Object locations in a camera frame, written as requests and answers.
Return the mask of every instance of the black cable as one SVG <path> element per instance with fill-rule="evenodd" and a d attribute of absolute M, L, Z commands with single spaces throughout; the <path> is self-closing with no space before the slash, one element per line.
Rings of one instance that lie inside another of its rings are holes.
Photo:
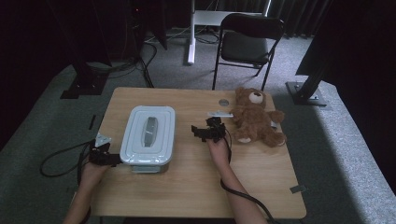
<path fill-rule="evenodd" d="M 125 77 L 128 76 L 130 74 L 132 74 L 132 72 L 136 69 L 136 67 L 134 67 L 131 71 L 128 71 L 125 74 L 119 75 L 119 76 L 109 76 L 107 79 L 115 79 L 115 78 L 119 78 L 119 77 Z"/>
<path fill-rule="evenodd" d="M 154 88 L 154 85 L 151 82 L 151 78 L 149 77 L 149 70 L 148 67 L 146 66 L 145 62 L 143 61 L 142 58 L 140 58 L 140 62 L 143 64 L 143 77 L 146 81 L 146 84 L 150 87 L 150 88 Z"/>
<path fill-rule="evenodd" d="M 79 183 L 81 182 L 81 176 L 82 176 L 82 167 L 85 164 L 82 164 L 84 162 L 84 160 L 88 157 L 89 153 L 85 154 L 85 149 L 87 149 L 87 147 L 92 144 L 92 141 L 85 145 L 84 148 L 82 149 L 81 153 L 79 153 L 79 157 L 78 157 L 78 163 L 77 163 L 77 183 L 79 185 Z"/>
<path fill-rule="evenodd" d="M 226 142 L 227 148 L 228 148 L 228 153 L 229 153 L 229 154 L 228 154 L 228 162 L 231 162 L 231 157 L 232 157 L 232 151 L 231 151 L 232 138 L 231 138 L 231 135 L 230 135 L 230 133 L 228 132 L 227 129 L 226 129 L 226 132 L 227 132 L 227 134 L 230 136 L 230 144 L 228 143 L 228 141 L 227 141 L 227 139 L 226 139 L 225 137 L 223 137 L 223 139 L 224 139 L 224 141 Z M 221 185 L 221 187 L 222 187 L 223 189 L 227 190 L 227 191 L 230 192 L 231 194 L 234 194 L 234 195 L 243 197 L 243 198 L 245 198 L 245 199 L 248 199 L 248 200 L 254 202 L 255 204 L 257 204 L 257 205 L 265 212 L 265 214 L 268 216 L 268 218 L 270 219 L 270 221 L 271 221 L 273 224 L 276 224 L 276 223 L 277 223 L 277 224 L 280 224 L 279 222 L 277 222 L 277 221 L 274 220 L 273 216 L 271 215 L 271 213 L 270 213 L 270 211 L 267 209 L 267 207 L 266 207 L 262 202 L 260 202 L 258 199 L 254 198 L 253 196 L 250 196 L 250 195 L 248 195 L 248 194 L 246 194 L 246 193 L 243 193 L 243 192 L 240 192 L 240 191 L 237 191 L 237 190 L 228 188 L 228 187 L 222 182 L 222 179 L 220 180 L 220 185 Z"/>
<path fill-rule="evenodd" d="M 147 67 L 149 67 L 149 65 L 150 65 L 150 63 L 151 63 L 151 61 L 155 58 L 155 56 L 157 55 L 157 48 L 154 46 L 154 45 L 152 45 L 152 44 L 150 44 L 150 43 L 144 43 L 145 45 L 149 45 L 149 46 L 151 46 L 152 48 L 153 48 L 153 50 L 154 50 L 154 52 L 152 53 L 152 55 L 151 55 L 151 57 L 148 59 L 148 62 L 146 63 L 146 65 L 147 65 Z"/>
<path fill-rule="evenodd" d="M 219 43 L 219 36 L 216 33 L 214 33 L 214 32 L 209 32 L 209 34 L 200 34 L 200 35 L 213 35 L 216 38 L 216 40 L 209 41 L 209 40 L 203 39 L 201 37 L 195 36 L 195 39 L 198 42 L 201 42 L 201 43 L 204 43 L 204 44 L 218 44 Z"/>
<path fill-rule="evenodd" d="M 127 71 L 135 67 L 134 65 L 134 58 L 128 59 L 124 64 L 114 66 L 114 67 L 107 67 L 107 68 L 100 68 L 95 67 L 93 65 L 88 65 L 91 70 L 98 75 L 107 75 L 108 73 L 119 72 L 119 71 Z"/>
<path fill-rule="evenodd" d="M 68 147 L 68 148 L 65 148 L 65 149 L 56 151 L 56 152 L 54 152 L 54 153 L 51 153 L 50 155 L 48 155 L 48 156 L 41 162 L 41 164 L 40 164 L 40 169 L 39 169 L 40 174 L 42 174 L 42 175 L 45 176 L 45 177 L 58 177 L 58 176 L 62 176 L 62 175 L 67 175 L 67 174 L 69 174 L 70 172 L 72 172 L 73 170 L 75 170 L 75 169 L 78 167 L 78 163 L 77 163 L 76 165 L 74 165 L 73 167 L 69 168 L 68 170 L 66 170 L 66 171 L 64 171 L 64 172 L 62 172 L 62 173 L 59 173 L 59 174 L 54 174 L 54 175 L 53 175 L 53 174 L 47 174 L 47 173 L 44 171 L 44 165 L 45 165 L 45 163 L 46 163 L 49 159 L 51 159 L 51 158 L 53 158 L 53 157 L 55 157 L 55 156 L 57 156 L 57 155 L 59 155 L 59 154 L 65 153 L 66 151 L 70 151 L 70 150 L 72 150 L 72 149 L 75 149 L 75 148 L 77 148 L 77 147 L 85 146 L 84 149 L 83 149 L 83 151 L 84 151 L 85 148 L 90 144 L 90 142 L 91 142 L 91 141 L 85 142 L 85 143 L 81 143 L 81 144 L 79 144 L 79 145 L 76 145 L 76 146 L 73 146 L 73 147 Z"/>

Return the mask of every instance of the metal base plate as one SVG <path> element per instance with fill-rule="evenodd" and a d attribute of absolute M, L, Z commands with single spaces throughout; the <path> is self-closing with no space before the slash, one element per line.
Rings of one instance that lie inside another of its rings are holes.
<path fill-rule="evenodd" d="M 62 93 L 61 99 L 78 99 L 80 95 L 101 95 L 107 78 L 108 74 L 98 76 L 90 87 L 81 87 L 76 77 L 69 90 Z"/>
<path fill-rule="evenodd" d="M 321 107 L 327 107 L 327 102 L 323 99 L 320 90 L 316 90 L 315 93 L 309 99 L 302 99 L 298 96 L 297 92 L 304 85 L 303 82 L 287 82 L 289 93 L 296 105 L 318 105 Z"/>

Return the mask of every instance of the white container lid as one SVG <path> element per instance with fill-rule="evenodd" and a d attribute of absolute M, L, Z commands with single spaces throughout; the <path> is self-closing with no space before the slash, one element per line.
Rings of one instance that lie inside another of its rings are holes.
<path fill-rule="evenodd" d="M 120 158 L 130 165 L 165 165 L 172 159 L 175 110 L 170 106 L 135 107 L 128 119 Z"/>

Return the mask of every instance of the desk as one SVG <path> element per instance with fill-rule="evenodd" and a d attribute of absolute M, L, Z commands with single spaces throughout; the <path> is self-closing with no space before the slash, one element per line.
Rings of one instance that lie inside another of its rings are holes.
<path fill-rule="evenodd" d="M 229 101 L 228 106 L 219 100 Z M 225 191 L 206 143 L 194 137 L 191 125 L 205 128 L 208 111 L 230 111 L 234 91 L 117 88 L 99 133 L 113 138 L 110 152 L 119 153 L 131 110 L 137 105 L 169 105 L 176 110 L 174 155 L 162 174 L 135 174 L 120 164 L 111 168 L 92 201 L 94 216 L 119 217 L 232 217 Z M 274 110 L 267 94 L 267 108 Z M 232 132 L 235 125 L 222 119 Z M 305 207 L 285 146 L 269 148 L 261 142 L 233 141 L 231 165 L 247 191 L 261 200 L 275 218 L 302 218 Z"/>

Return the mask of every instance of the teddy bear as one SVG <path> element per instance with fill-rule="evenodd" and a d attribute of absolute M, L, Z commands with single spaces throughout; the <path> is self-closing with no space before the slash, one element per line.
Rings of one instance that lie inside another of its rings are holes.
<path fill-rule="evenodd" d="M 235 90 L 236 106 L 231 110 L 237 129 L 233 137 L 241 143 L 262 140 L 269 147 L 286 143 L 286 136 L 271 126 L 271 121 L 280 123 L 285 118 L 282 111 L 265 111 L 266 99 L 263 91 L 239 87 Z"/>

